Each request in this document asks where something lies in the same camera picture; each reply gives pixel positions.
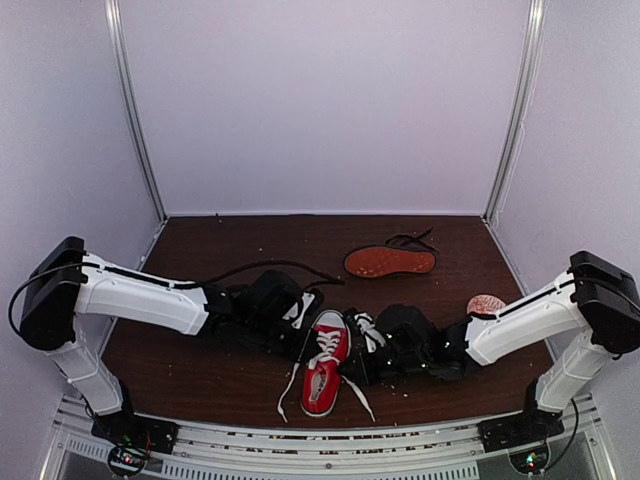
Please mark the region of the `red canvas sneaker white laces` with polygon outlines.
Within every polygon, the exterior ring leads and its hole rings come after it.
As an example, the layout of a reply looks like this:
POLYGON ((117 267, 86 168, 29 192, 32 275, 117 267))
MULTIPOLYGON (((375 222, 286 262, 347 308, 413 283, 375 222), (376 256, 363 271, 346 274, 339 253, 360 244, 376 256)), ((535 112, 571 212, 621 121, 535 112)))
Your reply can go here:
POLYGON ((281 393, 276 411, 287 423, 288 418, 283 406, 301 366, 304 367, 303 388, 300 399, 302 411, 312 418, 328 416, 337 401, 342 383, 346 383, 355 394, 373 422, 376 417, 366 395, 356 383, 339 372, 351 351, 351 333, 344 316, 336 310, 321 312, 311 326, 310 334, 315 335, 312 341, 316 347, 307 360, 300 357, 292 368, 287 386, 281 393))

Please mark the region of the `upturned shoe orange sole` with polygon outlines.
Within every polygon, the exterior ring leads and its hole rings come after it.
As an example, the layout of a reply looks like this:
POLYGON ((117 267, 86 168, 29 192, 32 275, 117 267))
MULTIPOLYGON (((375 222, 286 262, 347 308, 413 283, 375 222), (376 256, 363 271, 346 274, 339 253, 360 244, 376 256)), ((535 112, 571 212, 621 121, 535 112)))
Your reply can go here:
POLYGON ((397 234, 382 244, 349 251, 343 268, 351 276, 374 280, 392 275, 426 275, 434 270, 439 251, 427 243, 433 229, 420 234, 397 234))

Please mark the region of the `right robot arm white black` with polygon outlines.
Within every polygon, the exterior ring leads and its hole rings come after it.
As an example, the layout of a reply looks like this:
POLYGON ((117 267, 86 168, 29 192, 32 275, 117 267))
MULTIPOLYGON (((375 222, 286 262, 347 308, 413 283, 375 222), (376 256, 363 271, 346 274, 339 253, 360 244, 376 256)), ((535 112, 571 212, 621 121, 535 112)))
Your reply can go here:
POLYGON ((524 411, 513 419, 513 433, 530 442, 608 361, 639 347, 634 277, 591 252, 573 254, 569 268, 538 291, 492 313, 471 311, 444 329, 415 307, 391 305, 372 326, 360 329, 365 345, 339 371, 358 386, 417 373, 459 380, 568 330, 576 330, 577 336, 551 369, 530 384, 524 411))

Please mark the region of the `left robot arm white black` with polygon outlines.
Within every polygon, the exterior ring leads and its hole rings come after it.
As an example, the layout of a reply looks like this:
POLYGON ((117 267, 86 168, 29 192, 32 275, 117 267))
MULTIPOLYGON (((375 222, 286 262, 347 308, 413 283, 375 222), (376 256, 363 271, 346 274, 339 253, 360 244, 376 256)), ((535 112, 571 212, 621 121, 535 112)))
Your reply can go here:
POLYGON ((320 295, 303 290, 275 263, 264 266, 249 285, 177 281, 107 262, 88 253, 82 239, 68 237, 16 289, 11 299, 23 307, 9 324, 54 361, 108 439, 133 444, 150 429, 134 413, 124 382, 87 345, 75 318, 118 317, 288 356, 299 346, 305 317, 320 295))

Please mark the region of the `red patterned bowl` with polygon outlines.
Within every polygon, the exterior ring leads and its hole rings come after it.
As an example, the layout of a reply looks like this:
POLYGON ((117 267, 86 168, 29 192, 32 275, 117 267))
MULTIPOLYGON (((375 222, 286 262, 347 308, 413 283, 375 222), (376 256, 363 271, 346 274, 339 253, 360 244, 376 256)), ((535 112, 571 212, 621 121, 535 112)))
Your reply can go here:
POLYGON ((494 295, 479 294, 468 301, 466 312, 468 314, 489 315, 501 310, 505 306, 506 303, 494 295))

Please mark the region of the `front aluminium rail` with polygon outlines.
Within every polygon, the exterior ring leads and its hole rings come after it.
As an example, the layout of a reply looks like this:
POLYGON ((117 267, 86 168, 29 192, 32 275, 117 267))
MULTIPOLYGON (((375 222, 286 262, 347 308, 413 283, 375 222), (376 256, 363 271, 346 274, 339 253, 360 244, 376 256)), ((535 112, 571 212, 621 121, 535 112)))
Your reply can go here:
POLYGON ((295 430, 183 421, 171 453, 143 467, 118 462, 91 434, 81 401, 64 398, 41 479, 617 479, 600 415, 588 395, 563 415, 565 430, 489 452, 479 419, 372 429, 295 430))

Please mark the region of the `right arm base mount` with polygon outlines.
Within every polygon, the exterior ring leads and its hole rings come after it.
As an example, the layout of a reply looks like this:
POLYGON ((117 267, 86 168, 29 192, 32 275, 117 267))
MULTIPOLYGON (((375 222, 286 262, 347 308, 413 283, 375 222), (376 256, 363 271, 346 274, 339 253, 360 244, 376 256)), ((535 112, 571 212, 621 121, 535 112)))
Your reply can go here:
POLYGON ((548 440, 565 431, 561 417, 561 411, 540 408, 531 385, 521 412, 481 421, 478 433, 486 453, 509 450, 511 466, 518 473, 533 476, 551 465, 548 440))

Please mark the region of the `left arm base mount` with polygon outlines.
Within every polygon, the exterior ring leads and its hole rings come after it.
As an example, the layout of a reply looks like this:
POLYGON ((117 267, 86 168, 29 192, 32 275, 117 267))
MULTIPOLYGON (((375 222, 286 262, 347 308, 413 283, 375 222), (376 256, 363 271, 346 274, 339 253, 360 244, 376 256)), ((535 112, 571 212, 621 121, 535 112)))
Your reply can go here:
POLYGON ((178 425, 136 414, 128 389, 123 387, 122 390, 120 411, 98 415, 85 402, 85 413, 93 421, 91 434, 112 445, 106 459, 111 473, 118 479, 130 479, 140 474, 149 463, 159 462, 153 457, 154 453, 173 452, 178 425))

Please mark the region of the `left aluminium frame post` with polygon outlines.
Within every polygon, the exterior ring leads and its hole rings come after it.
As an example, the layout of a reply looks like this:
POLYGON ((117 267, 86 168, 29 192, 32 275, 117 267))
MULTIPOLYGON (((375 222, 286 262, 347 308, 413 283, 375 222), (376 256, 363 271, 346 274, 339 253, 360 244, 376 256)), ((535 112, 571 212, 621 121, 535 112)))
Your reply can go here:
POLYGON ((116 69, 126 112, 127 125, 132 139, 134 152, 140 166, 143 183, 145 184, 145 188, 150 197, 155 215, 160 222, 164 222, 168 219, 168 215, 161 199, 158 182, 153 172, 147 144, 144 138, 126 50, 120 2, 117 0, 106 0, 104 5, 107 29, 116 62, 116 69))

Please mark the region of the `aluminium frame post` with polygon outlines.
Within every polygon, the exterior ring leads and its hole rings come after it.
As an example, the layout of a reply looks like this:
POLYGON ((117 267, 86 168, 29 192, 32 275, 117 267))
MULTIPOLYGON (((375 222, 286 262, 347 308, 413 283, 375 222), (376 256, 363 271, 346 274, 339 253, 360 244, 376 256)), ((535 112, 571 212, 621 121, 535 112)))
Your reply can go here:
POLYGON ((140 166, 143 183, 145 184, 145 188, 150 197, 155 215, 160 222, 164 222, 168 219, 168 215, 161 199, 158 182, 153 172, 147 144, 144 138, 126 50, 120 2, 117 0, 106 0, 104 5, 107 29, 116 62, 116 69, 126 112, 127 125, 132 139, 134 152, 140 166))
POLYGON ((495 223, 498 218, 501 202, 506 195, 512 170, 518 155, 518 149, 520 148, 526 111, 530 104, 539 67, 545 10, 546 1, 532 0, 529 2, 520 69, 511 114, 501 150, 498 169, 483 215, 484 221, 489 225, 495 223))

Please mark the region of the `right aluminium frame post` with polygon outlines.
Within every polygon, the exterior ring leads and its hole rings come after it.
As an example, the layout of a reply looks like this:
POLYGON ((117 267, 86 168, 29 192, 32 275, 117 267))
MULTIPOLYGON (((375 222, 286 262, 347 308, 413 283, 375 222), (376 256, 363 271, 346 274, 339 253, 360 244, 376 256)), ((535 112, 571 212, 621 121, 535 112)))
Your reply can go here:
POLYGON ((526 111, 530 104, 539 67, 545 10, 546 1, 532 0, 529 2, 520 69, 511 114, 501 150, 498 169, 483 215, 484 221, 489 225, 495 223, 498 218, 501 202, 506 195, 512 170, 518 155, 518 149, 520 148, 526 111))

